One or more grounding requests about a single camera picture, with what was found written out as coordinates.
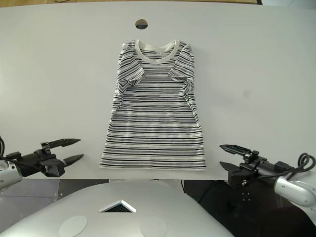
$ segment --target cable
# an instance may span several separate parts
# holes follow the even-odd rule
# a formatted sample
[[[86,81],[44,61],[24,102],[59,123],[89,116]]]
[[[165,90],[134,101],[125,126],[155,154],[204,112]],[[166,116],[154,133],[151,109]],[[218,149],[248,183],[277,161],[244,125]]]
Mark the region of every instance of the cable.
[[[19,161],[16,161],[16,160],[12,160],[12,159],[6,159],[5,157],[1,157],[0,160],[5,160],[5,161],[11,162],[11,163],[13,163],[15,165],[23,165],[23,166],[26,166],[26,167],[33,168],[33,169],[41,171],[41,169],[38,168],[37,166],[25,164],[25,163],[22,163],[22,162],[19,162]]]
[[[182,186],[183,192],[186,193],[186,191],[184,190],[184,186],[183,186],[183,183],[182,183],[182,179],[180,179],[180,182],[181,182],[181,186]]]
[[[0,157],[3,157],[4,149],[5,149],[4,140],[0,137]]]
[[[198,203],[201,203],[201,201],[204,199],[204,197],[206,196],[206,194],[212,189],[215,188],[216,186],[220,185],[220,184],[224,184],[225,181],[224,180],[216,180],[217,183],[214,185],[211,185],[210,187],[208,187],[204,193],[202,194],[201,198],[199,199]]]
[[[310,162],[310,160],[312,160],[312,164],[310,166],[308,166],[307,168],[305,168],[305,166]],[[260,177],[257,177],[257,179],[275,178],[275,177],[279,177],[279,176],[286,175],[289,173],[295,174],[295,173],[307,172],[315,167],[316,159],[307,153],[302,153],[297,160],[297,165],[298,165],[297,168],[293,168],[293,169],[287,170],[287,171],[279,173],[279,174],[260,176]]]
[[[23,166],[30,167],[30,168],[33,168],[33,169],[41,171],[41,169],[38,168],[37,166],[29,165],[29,164],[25,164],[25,163],[22,163],[22,162],[19,162],[19,161],[16,161],[16,160],[5,158],[3,156],[4,155],[4,149],[5,149],[4,140],[0,137],[0,160],[5,160],[5,161],[11,162],[11,163],[13,163],[15,165],[23,165]]]
[[[57,0],[55,0],[54,2],[63,3],[63,2],[68,2],[68,1],[70,1],[70,0],[62,0],[62,1],[57,1]]]

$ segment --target black stripe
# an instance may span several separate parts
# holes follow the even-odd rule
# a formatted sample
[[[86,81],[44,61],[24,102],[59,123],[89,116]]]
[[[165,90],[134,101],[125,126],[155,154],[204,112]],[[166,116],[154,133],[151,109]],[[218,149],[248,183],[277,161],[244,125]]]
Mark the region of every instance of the black stripe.
[[[177,157],[197,157],[197,156],[203,156],[204,153],[198,153],[198,154],[194,154],[194,155],[189,155],[189,156],[184,156],[183,154],[149,154],[149,153],[118,153],[118,152],[108,152],[108,151],[104,151],[103,154],[112,154],[112,155],[128,155],[128,156],[159,156],[159,157],[173,157],[173,156],[177,156]]]

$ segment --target t-shirt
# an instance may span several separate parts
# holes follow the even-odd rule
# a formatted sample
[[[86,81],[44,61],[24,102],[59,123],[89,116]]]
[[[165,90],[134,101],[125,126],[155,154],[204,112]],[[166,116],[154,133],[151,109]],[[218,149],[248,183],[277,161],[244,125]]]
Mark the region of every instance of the t-shirt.
[[[206,169],[189,44],[123,44],[100,167]]]

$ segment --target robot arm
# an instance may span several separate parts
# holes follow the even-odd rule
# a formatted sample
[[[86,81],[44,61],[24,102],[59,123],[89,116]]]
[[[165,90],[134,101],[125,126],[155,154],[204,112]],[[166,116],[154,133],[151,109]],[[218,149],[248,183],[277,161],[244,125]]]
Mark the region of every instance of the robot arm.
[[[251,151],[236,145],[221,145],[224,151],[243,156],[239,166],[220,162],[228,171],[228,182],[232,187],[245,186],[252,182],[263,181],[274,185],[274,191],[302,209],[316,225],[316,186],[315,174],[310,171],[316,165],[313,156],[303,153],[294,168],[282,161],[275,164],[260,157],[258,151]]]
[[[19,152],[4,155],[4,141],[0,137],[0,190],[5,189],[37,172],[47,177],[60,177],[65,173],[65,167],[75,163],[83,154],[72,156],[64,160],[56,158],[50,149],[65,147],[80,141],[80,139],[60,139],[53,142],[42,143],[42,149],[22,156]]]

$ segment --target metal mesh grille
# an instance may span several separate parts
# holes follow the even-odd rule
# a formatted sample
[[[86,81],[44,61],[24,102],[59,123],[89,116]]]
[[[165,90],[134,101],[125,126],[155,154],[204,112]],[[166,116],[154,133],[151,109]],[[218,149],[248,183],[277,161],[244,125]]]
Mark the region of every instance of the metal mesh grille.
[[[131,212],[122,204],[112,207],[111,209],[104,211],[104,212]]]

